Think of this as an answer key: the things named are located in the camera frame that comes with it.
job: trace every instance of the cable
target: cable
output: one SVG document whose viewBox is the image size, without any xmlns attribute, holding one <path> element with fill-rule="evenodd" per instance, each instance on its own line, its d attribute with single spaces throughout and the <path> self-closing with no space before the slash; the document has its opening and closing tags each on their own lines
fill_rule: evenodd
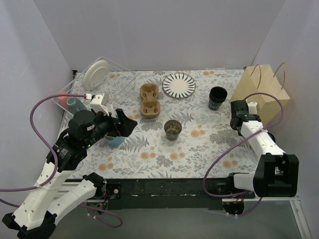
<svg viewBox="0 0 319 239">
<path fill-rule="evenodd" d="M 209 174 L 209 172 L 211 171 L 211 169 L 226 155 L 228 154 L 230 151 L 232 151 L 234 148 L 236 148 L 237 146 L 241 145 L 242 143 L 250 140 L 252 137 L 256 136 L 257 134 L 261 133 L 263 130 L 266 130 L 268 128 L 271 128 L 271 127 L 274 127 L 274 126 L 277 126 L 278 124 L 281 123 L 281 121 L 283 120 L 284 118 L 284 113 L 285 113 L 285 110 L 284 110 L 284 106 L 283 104 L 274 96 L 270 95 L 270 94 L 267 94 L 267 93 L 262 93 L 262 92 L 258 92 L 258 93 L 252 93 L 250 95 L 248 95 L 244 100 L 246 100 L 247 98 L 251 97 L 251 96 L 254 96 L 254 95 L 265 95 L 265 96 L 269 96 L 273 99 L 275 99 L 279 105 L 280 105 L 280 108 L 281 108 L 281 116 L 280 116 L 280 119 L 277 123 L 274 123 L 274 124 L 271 124 L 269 126 L 266 126 L 266 127 L 263 127 L 262 129 L 254 132 L 253 134 L 251 134 L 250 136 L 248 136 L 247 138 L 244 138 L 243 140 L 241 140 L 240 142 L 236 143 L 235 145 L 231 146 L 228 150 L 226 150 L 225 152 L 223 152 L 212 164 L 211 166 L 208 168 L 207 172 L 205 173 L 205 176 L 203 178 L 203 190 L 204 192 L 210 196 L 210 197 L 216 197 L 216 198 L 229 198 L 229 197 L 236 197 L 236 196 L 240 196 L 240 195 L 245 195 L 245 194 L 248 194 L 250 192 L 241 192 L 241 193 L 233 193 L 233 194 L 225 194 L 225 195 L 218 195 L 218 194 L 212 194 L 212 193 L 209 193 L 207 190 L 206 190 L 206 180 L 207 180 L 207 176 Z"/>
<path fill-rule="evenodd" d="M 105 210 L 102 210 L 102 209 L 99 209 L 99 208 L 89 207 L 89 206 L 84 206 L 84 205 L 79 205 L 78 207 L 80 207 L 80 208 L 92 209 L 92 210 L 95 210 L 95 211 L 100 211 L 100 212 L 103 212 L 103 213 L 107 213 L 107 214 L 112 215 L 112 216 L 114 216 L 114 217 L 116 217 L 117 219 L 120 220 L 120 224 L 114 225 L 114 224 L 111 224 L 111 223 L 105 221 L 104 219 L 102 219 L 102 218 L 100 218 L 100 217 L 93 216 L 93 215 L 89 214 L 89 215 L 92 216 L 93 218 L 95 218 L 95 219 L 97 219 L 97 220 L 100 220 L 101 222 L 105 223 L 105 224 L 108 225 L 109 227 L 119 228 L 121 225 L 123 225 L 123 219 L 121 218 L 120 215 L 118 215 L 118 214 L 116 214 L 116 213 L 112 213 L 112 212 L 110 212 L 110 211 L 105 211 Z"/>
<path fill-rule="evenodd" d="M 36 110 L 36 108 L 38 108 L 38 106 L 40 104 L 42 104 L 43 102 L 49 100 L 49 99 L 52 99 L 52 98 L 55 98 L 55 97 L 59 97 L 59 96 L 70 96 L 70 97 L 84 97 L 85 98 L 85 95 L 74 95 L 74 94 L 58 94 L 58 95 L 52 95 L 52 96 L 48 96 L 42 100 L 40 100 L 38 103 L 35 104 L 35 106 L 32 108 L 31 110 L 31 113 L 30 113 L 30 124 L 31 124 L 31 127 L 32 129 L 34 130 L 34 132 L 36 133 L 36 135 L 42 140 L 42 142 L 50 149 L 52 155 L 53 155 L 53 158 L 54 158 L 54 170 L 51 174 L 51 176 L 46 180 L 44 181 L 43 183 L 40 184 L 40 186 L 44 186 L 46 185 L 48 182 L 51 181 L 51 179 L 54 177 L 54 175 L 56 174 L 56 171 L 57 171 L 57 168 L 58 168 L 58 157 L 55 153 L 55 151 L 53 150 L 53 148 L 51 147 L 51 145 L 43 138 L 43 136 L 39 133 L 39 131 L 36 129 L 35 125 L 34 125 L 34 122 L 33 122 L 33 115 L 34 115 L 34 112 Z M 21 191 L 28 191 L 28 190 L 33 190 L 33 189 L 36 189 L 37 187 L 36 186 L 33 186 L 33 187 L 28 187 L 28 188 L 13 188 L 13 189 L 0 189 L 0 192 L 21 192 Z"/>
<path fill-rule="evenodd" d="M 20 205 L 7 202 L 7 201 L 5 201 L 5 200 L 3 200 L 3 199 L 1 199 L 1 198 L 0 198 L 0 202 L 2 202 L 2 203 L 4 203 L 4 204 L 7 204 L 7 205 L 9 205 L 9 206 L 11 206 L 11 207 L 15 207 L 15 208 L 20 207 Z"/>
<path fill-rule="evenodd" d="M 247 215 L 247 214 L 251 213 L 253 210 L 255 210 L 256 207 L 258 207 L 258 205 L 260 204 L 260 202 L 261 202 L 262 199 L 263 199 L 263 198 L 260 198 L 260 199 L 258 200 L 258 202 L 257 202 L 251 209 L 249 209 L 249 210 L 243 212 L 242 214 L 233 215 L 233 214 L 229 214 L 229 213 L 214 212 L 214 211 L 211 211 L 211 210 L 209 210 L 209 213 L 218 214 L 218 215 L 221 215 L 221 216 L 241 217 L 241 216 Z"/>
<path fill-rule="evenodd" d="M 244 199 L 245 199 L 245 195 L 243 195 L 243 198 L 241 199 L 241 201 L 240 201 L 240 202 L 237 202 L 236 204 L 242 203 L 242 202 L 244 201 Z"/>
<path fill-rule="evenodd" d="M 232 202 L 230 202 L 230 203 L 236 203 L 236 202 L 238 202 L 239 198 L 240 198 L 240 196 L 237 197 L 236 201 L 232 201 Z"/>
</svg>

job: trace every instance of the red object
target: red object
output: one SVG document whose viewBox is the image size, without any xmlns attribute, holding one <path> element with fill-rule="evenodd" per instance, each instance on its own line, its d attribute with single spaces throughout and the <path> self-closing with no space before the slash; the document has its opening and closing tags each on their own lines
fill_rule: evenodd
<svg viewBox="0 0 319 239">
<path fill-rule="evenodd" d="M 68 94 L 67 92 L 65 91 L 61 91 L 59 92 L 59 94 Z M 67 105 L 67 100 L 69 99 L 70 97 L 69 96 L 58 96 L 58 100 L 59 100 L 59 103 L 60 105 L 65 108 L 67 111 L 69 110 L 68 108 L 68 105 Z"/>
</svg>

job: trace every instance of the paper bag handle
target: paper bag handle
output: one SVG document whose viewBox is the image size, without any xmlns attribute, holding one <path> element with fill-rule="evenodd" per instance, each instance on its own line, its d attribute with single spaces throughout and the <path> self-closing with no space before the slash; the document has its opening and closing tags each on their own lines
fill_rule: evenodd
<svg viewBox="0 0 319 239">
<path fill-rule="evenodd" d="M 261 83 L 261 68 L 260 68 L 260 65 L 259 64 L 257 64 L 256 66 L 255 66 L 255 68 L 253 69 L 253 72 L 250 74 L 250 76 L 252 76 L 253 75 L 253 73 L 254 73 L 254 71 L 255 71 L 255 69 L 256 69 L 256 67 L 259 67 L 259 72 L 260 72 L 260 77 L 259 77 L 259 84 L 258 84 L 258 86 L 257 86 L 257 89 L 259 88 L 259 86 L 260 86 L 260 83 Z"/>
<path fill-rule="evenodd" d="M 273 75 L 273 77 L 275 77 L 277 71 L 279 70 L 279 68 L 280 68 L 282 65 L 285 65 L 285 67 L 284 67 L 284 82 L 283 82 L 283 85 L 281 86 L 281 90 L 284 88 L 285 80 L 286 80 L 286 63 L 285 63 L 285 62 L 281 63 L 281 65 L 277 68 L 277 70 L 275 71 L 275 73 L 274 73 L 274 75 Z"/>
</svg>

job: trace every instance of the white plate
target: white plate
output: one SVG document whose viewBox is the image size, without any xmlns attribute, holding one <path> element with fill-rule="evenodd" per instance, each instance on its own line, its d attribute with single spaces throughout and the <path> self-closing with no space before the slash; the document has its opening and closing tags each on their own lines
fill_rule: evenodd
<svg viewBox="0 0 319 239">
<path fill-rule="evenodd" d="M 82 87 L 90 91 L 98 87 L 109 72 L 109 63 L 105 60 L 95 62 L 85 73 L 82 80 Z"/>
<path fill-rule="evenodd" d="M 166 94 L 176 99 L 189 97 L 194 93 L 196 84 L 194 79 L 182 72 L 172 73 L 163 80 L 163 89 Z"/>
</svg>

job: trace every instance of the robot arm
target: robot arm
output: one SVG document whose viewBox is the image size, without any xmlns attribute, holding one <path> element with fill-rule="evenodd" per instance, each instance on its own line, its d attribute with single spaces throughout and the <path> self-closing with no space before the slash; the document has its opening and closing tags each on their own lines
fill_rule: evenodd
<svg viewBox="0 0 319 239">
<path fill-rule="evenodd" d="M 263 128 L 257 103 L 231 103 L 231 127 L 238 135 L 248 137 Z M 266 130 L 248 140 L 260 159 L 255 174 L 232 173 L 228 184 L 233 190 L 255 192 L 259 197 L 293 197 L 297 193 L 299 161 L 295 155 L 279 148 Z"/>
<path fill-rule="evenodd" d="M 106 107 L 99 106 L 102 101 L 96 102 L 102 99 L 103 96 L 98 95 L 91 102 L 92 108 L 100 111 L 77 112 L 70 120 L 68 129 L 60 134 L 53 146 L 58 157 L 58 170 L 53 179 L 40 186 L 54 170 L 54 158 L 50 152 L 35 184 L 37 189 L 29 193 L 14 213 L 4 216 L 2 222 L 8 228 L 18 230 L 19 238 L 48 238 L 58 222 L 76 206 L 89 198 L 101 198 L 105 194 L 106 181 L 96 173 L 91 173 L 84 176 L 74 190 L 52 201 L 65 180 L 87 156 L 88 148 L 106 135 L 128 137 L 137 125 L 121 109 L 116 109 L 118 119 L 113 118 Z"/>
</svg>

